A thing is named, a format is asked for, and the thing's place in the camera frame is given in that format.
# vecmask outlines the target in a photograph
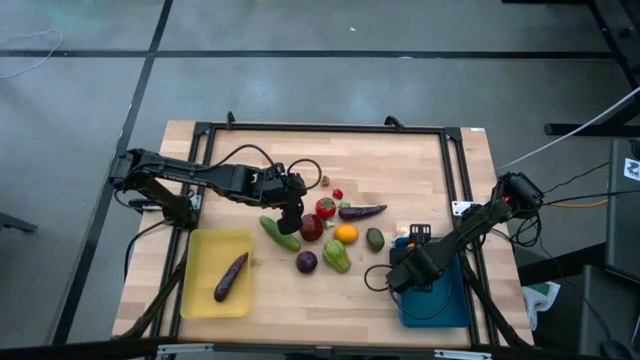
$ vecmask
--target white label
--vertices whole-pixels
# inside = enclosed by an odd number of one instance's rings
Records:
[[[629,158],[624,159],[624,176],[640,181],[640,162]]]

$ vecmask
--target gray floor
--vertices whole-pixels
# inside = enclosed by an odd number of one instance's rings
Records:
[[[585,7],[400,3],[175,1],[160,48],[606,50]],[[146,50],[162,1],[1,5],[0,42],[55,27],[65,36],[63,49]],[[52,43],[13,39],[0,49]],[[0,58],[0,75],[34,60]],[[0,209],[40,225],[31,236],[0,232],[0,347],[46,341],[142,64],[56,58],[0,80]],[[405,124],[484,127],[495,164],[502,165],[550,141],[544,123],[583,123],[627,92],[610,61],[157,59],[129,147],[157,150],[168,120],[220,120],[227,110],[239,121],[264,122],[380,124],[394,114]],[[546,189],[607,157],[608,140],[572,138],[513,170]],[[606,170],[552,197],[605,188]],[[544,209],[546,248],[559,255],[602,241],[604,216],[602,207]],[[110,207],[70,341],[109,337],[126,243],[139,220],[115,203]]]

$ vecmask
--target wooden tabletop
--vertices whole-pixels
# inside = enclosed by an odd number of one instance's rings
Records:
[[[187,159],[193,121],[170,121],[167,124],[160,153]],[[486,202],[496,177],[483,129],[463,128],[463,144],[468,162],[474,200]],[[204,149],[199,147],[199,160]],[[387,204],[382,214],[357,223],[361,233],[369,227],[382,230],[391,240],[396,232],[412,223],[428,223],[434,236],[452,229],[439,139],[434,135],[354,134],[324,132],[223,131],[216,132],[212,163],[239,145],[252,143],[262,147],[277,162],[290,164],[302,157],[316,160],[331,178],[330,188],[340,188],[352,204]],[[458,196],[461,182],[455,161],[455,148],[450,146]],[[256,151],[246,149],[229,163],[267,167],[267,161]],[[311,184],[317,177],[308,163],[296,165]],[[163,181],[179,192],[180,185]],[[313,211],[315,201],[330,196],[330,188],[317,187],[304,197],[305,208]],[[245,228],[253,236],[253,299],[249,314],[242,318],[182,319],[179,337],[185,341],[468,348],[468,330],[410,329],[398,320],[398,311],[389,294],[369,291],[363,283],[365,269],[373,264],[388,263],[385,249],[373,254],[366,247],[363,234],[348,247],[352,267],[338,274],[324,263],[311,276],[295,269],[292,254],[267,237],[258,223],[260,215],[279,218],[275,210],[252,208],[230,202],[207,190],[200,218],[200,228]],[[159,212],[143,216],[143,229],[161,219]],[[498,229],[506,232],[506,226]],[[171,229],[160,227],[140,238],[135,246],[114,335],[128,330],[158,291]],[[303,250],[321,258],[322,246],[332,238],[325,231],[322,238],[310,244],[302,241]],[[518,272],[511,244],[493,233],[487,235],[483,247],[491,295],[507,321],[526,341],[533,343]],[[372,273],[372,285],[383,283],[384,272]],[[173,303],[168,300],[161,335],[168,335]],[[481,342],[488,343],[482,306],[474,298]]]

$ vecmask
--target tomato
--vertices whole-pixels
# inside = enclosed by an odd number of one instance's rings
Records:
[[[330,198],[322,198],[316,202],[316,214],[322,219],[328,219],[336,214],[336,203]]]

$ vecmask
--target white cable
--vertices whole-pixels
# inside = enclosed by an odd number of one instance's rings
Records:
[[[53,54],[53,52],[54,52],[54,51],[58,50],[58,48],[60,47],[60,45],[62,45],[62,39],[63,39],[64,37],[62,36],[62,33],[61,33],[60,31],[58,31],[58,30],[56,30],[56,29],[51,29],[51,30],[47,30],[47,31],[39,31],[39,32],[37,32],[37,33],[33,33],[33,34],[12,35],[12,36],[9,36],[5,41],[0,42],[0,43],[8,42],[8,41],[9,41],[10,39],[12,39],[12,38],[30,38],[30,37],[33,37],[33,36],[46,35],[46,34],[50,34],[50,33],[56,33],[56,34],[58,34],[58,36],[60,37],[60,39],[58,40],[58,44],[56,44],[56,46],[54,46],[54,47],[53,47],[53,49],[51,49],[51,51],[49,51],[49,54],[47,54],[47,56],[46,56],[44,59],[42,59],[42,60],[38,61],[37,63],[35,63],[35,64],[33,64],[33,65],[31,65],[31,66],[29,66],[29,67],[27,67],[27,68],[24,68],[24,69],[22,69],[22,70],[16,71],[16,72],[14,72],[14,73],[12,73],[12,74],[9,74],[9,75],[1,75],[1,74],[0,74],[0,80],[1,80],[1,79],[8,79],[8,78],[12,78],[12,77],[14,77],[14,76],[18,76],[18,75],[20,75],[20,74],[22,74],[22,73],[25,73],[25,72],[27,72],[27,71],[29,71],[29,70],[33,70],[33,69],[37,68],[38,66],[42,65],[42,63],[44,63],[45,61],[47,61],[47,59],[51,57],[51,54]]]
[[[502,169],[504,169],[504,168],[507,168],[507,167],[509,167],[509,166],[511,166],[511,165],[513,165],[513,164],[515,164],[515,163],[518,163],[518,162],[520,162],[520,161],[522,161],[522,160],[524,160],[524,159],[528,158],[529,156],[533,156],[533,155],[535,155],[535,154],[539,153],[540,151],[542,151],[542,150],[544,150],[544,149],[546,149],[546,148],[550,147],[551,145],[555,145],[555,144],[559,143],[560,141],[562,141],[562,140],[564,140],[564,139],[568,138],[569,136],[571,136],[571,135],[573,135],[573,134],[575,134],[575,133],[579,132],[580,130],[582,130],[582,129],[586,128],[587,126],[589,126],[589,125],[593,124],[594,122],[600,121],[600,120],[602,120],[603,118],[608,117],[608,116],[609,116],[613,111],[615,111],[615,110],[616,110],[620,105],[622,105],[625,101],[629,100],[629,98],[631,98],[632,96],[634,96],[635,94],[637,94],[637,93],[638,93],[638,91],[640,91],[640,87],[639,87],[639,88],[636,88],[635,90],[633,90],[631,93],[629,93],[629,95],[627,95],[627,96],[623,97],[620,101],[618,101],[617,103],[615,103],[612,107],[610,107],[610,108],[608,108],[607,110],[603,111],[600,115],[598,115],[598,116],[594,117],[593,119],[591,119],[590,121],[588,121],[586,124],[584,124],[584,125],[580,126],[579,128],[577,128],[577,129],[573,130],[572,132],[568,133],[567,135],[565,135],[565,136],[563,136],[563,137],[561,137],[561,138],[558,138],[558,139],[556,139],[556,140],[554,140],[554,141],[552,141],[552,142],[548,143],[547,145],[544,145],[543,147],[541,147],[541,148],[539,148],[539,149],[537,149],[537,150],[534,150],[534,151],[532,151],[532,152],[528,153],[528,154],[527,154],[527,155],[525,155],[525,156],[522,156],[522,157],[520,157],[520,158],[518,158],[518,159],[516,159],[516,160],[514,160],[514,161],[512,161],[512,162],[510,162],[510,163],[508,163],[508,164],[506,164],[506,165],[503,165],[503,166],[501,166],[501,167],[497,168],[497,169],[496,169],[496,171],[500,171],[500,170],[502,170]]]

